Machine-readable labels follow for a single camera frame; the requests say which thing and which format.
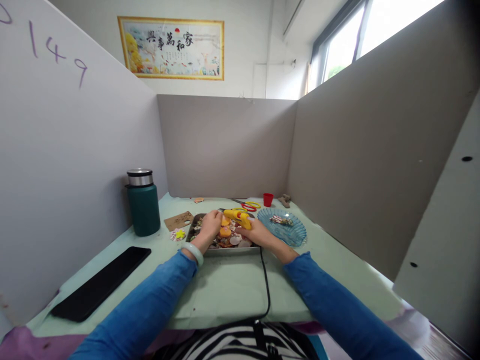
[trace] handwritten number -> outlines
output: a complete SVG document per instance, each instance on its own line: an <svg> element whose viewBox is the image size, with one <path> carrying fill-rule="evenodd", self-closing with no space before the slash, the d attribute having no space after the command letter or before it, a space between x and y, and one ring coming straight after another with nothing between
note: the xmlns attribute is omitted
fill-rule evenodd
<svg viewBox="0 0 480 360"><path fill-rule="evenodd" d="M55 62L58 64L59 63L59 58L66 59L67 57L59 55L59 46L58 45L55 45L55 51L53 51L49 46L51 41L52 41L52 37L50 36L48 38L48 40L46 41L46 48L48 49L48 51L50 51L52 54L55 55Z"/></svg>
<svg viewBox="0 0 480 360"><path fill-rule="evenodd" d="M8 20L7 20L7 21L0 19L0 23L4 23L4 24L7 24L7 25L13 23L12 17L10 16L10 14L9 14L9 12L7 11L7 9L5 8L5 6L3 6L3 5L0 3L0 7L3 9L3 11L5 12L5 14L8 16Z"/></svg>
<svg viewBox="0 0 480 360"><path fill-rule="evenodd" d="M80 86L78 87L79 89L81 89L82 88L82 82L84 81L84 75L85 75L85 72L87 71L88 67L80 59L75 59L75 65L77 65L80 69L83 69L83 71L81 72L81 77L80 77Z"/></svg>
<svg viewBox="0 0 480 360"><path fill-rule="evenodd" d="M35 48L34 25L30 20L28 20L28 23L30 24L31 48L33 50L33 55L35 55L35 57L38 59L39 57L37 56L37 49Z"/></svg>
<svg viewBox="0 0 480 360"><path fill-rule="evenodd" d="M8 17L8 20L2 20L0 18L0 23L3 23L3 24L11 24L13 23L13 20L12 20L12 17L10 16L9 12L7 11L7 9L5 8L5 6L2 5L2 3L0 2L0 8L3 9L3 11L5 12L6 16ZM34 37L34 24L32 23L31 20L28 21L28 25L29 25L29 28L30 28L30 39L31 39L31 49L33 51L33 55L38 59L38 55L37 55L37 47L35 46L35 37ZM55 62L58 64L59 63L59 58L62 58L62 59L66 59L67 57L66 56L62 56L59 54L59 46L58 45L55 45L55 51L53 51L51 48L50 48L50 42L52 41L52 37L50 36L48 38L48 40L46 41L46 48L48 49L48 51L50 51L52 54L55 55ZM87 65L85 65L85 63L80 60L80 59L75 59L75 65L82 69L82 72L81 72L81 77L80 77L80 84L78 86L78 89L81 89L82 88L82 83L84 82L84 76L85 76L85 72L87 71L88 67Z"/></svg>

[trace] blue plate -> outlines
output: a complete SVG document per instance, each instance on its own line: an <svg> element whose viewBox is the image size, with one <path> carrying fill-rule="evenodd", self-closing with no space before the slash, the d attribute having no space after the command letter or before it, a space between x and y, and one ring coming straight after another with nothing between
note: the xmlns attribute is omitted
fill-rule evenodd
<svg viewBox="0 0 480 360"><path fill-rule="evenodd" d="M273 215L277 215L282 219L291 219L293 226L270 221ZM305 226L291 212L266 207L258 212L257 217L273 235L283 240L288 246L299 247L307 240L307 230Z"/></svg>

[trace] painting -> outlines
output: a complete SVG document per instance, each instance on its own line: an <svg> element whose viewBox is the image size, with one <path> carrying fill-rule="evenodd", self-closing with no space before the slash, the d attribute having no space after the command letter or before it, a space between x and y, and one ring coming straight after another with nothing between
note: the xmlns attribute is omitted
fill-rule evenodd
<svg viewBox="0 0 480 360"><path fill-rule="evenodd" d="M139 78L224 80L224 22L119 16L125 66Z"/></svg>

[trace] glue gun cord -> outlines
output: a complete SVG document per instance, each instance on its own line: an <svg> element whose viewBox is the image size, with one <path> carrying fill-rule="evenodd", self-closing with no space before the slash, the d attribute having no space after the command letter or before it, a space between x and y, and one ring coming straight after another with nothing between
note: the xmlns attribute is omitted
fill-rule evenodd
<svg viewBox="0 0 480 360"><path fill-rule="evenodd" d="M270 311L270 289L269 289L269 278L267 277L267 268L265 268L265 261L264 261L264 254L263 254L263 247L260 246L260 257L261 257L261 264L263 266L263 274L265 275L265 286L266 286L266 297L268 299L268 307L266 308L266 311L262 315L256 315L256 316L251 316L245 319L247 320L253 320L253 321L258 321L260 319L263 319L266 317Z"/></svg>
<svg viewBox="0 0 480 360"><path fill-rule="evenodd" d="M261 257L261 264L263 266L263 274L265 275L265 286L266 286L266 297L268 298L268 307L266 308L266 312L260 316L257 320L263 319L266 317L270 311L270 289L269 289L269 278L267 277L267 269L265 268L265 261L264 261L264 254L263 254L263 247L260 247L260 257Z"/></svg>

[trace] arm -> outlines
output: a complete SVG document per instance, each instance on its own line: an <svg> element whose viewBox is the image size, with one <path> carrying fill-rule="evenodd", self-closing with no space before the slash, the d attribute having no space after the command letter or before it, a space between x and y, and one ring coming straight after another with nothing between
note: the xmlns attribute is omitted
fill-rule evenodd
<svg viewBox="0 0 480 360"><path fill-rule="evenodd" d="M191 242L202 254L220 230L222 213L203 219L201 233ZM70 359L138 359L172 316L183 290L197 272L186 249L159 265L76 349Z"/></svg>
<svg viewBox="0 0 480 360"><path fill-rule="evenodd" d="M237 231L270 250L284 264L315 319L352 359L421 359L359 299L323 271L309 252L299 255L258 220L252 222L252 230Z"/></svg>

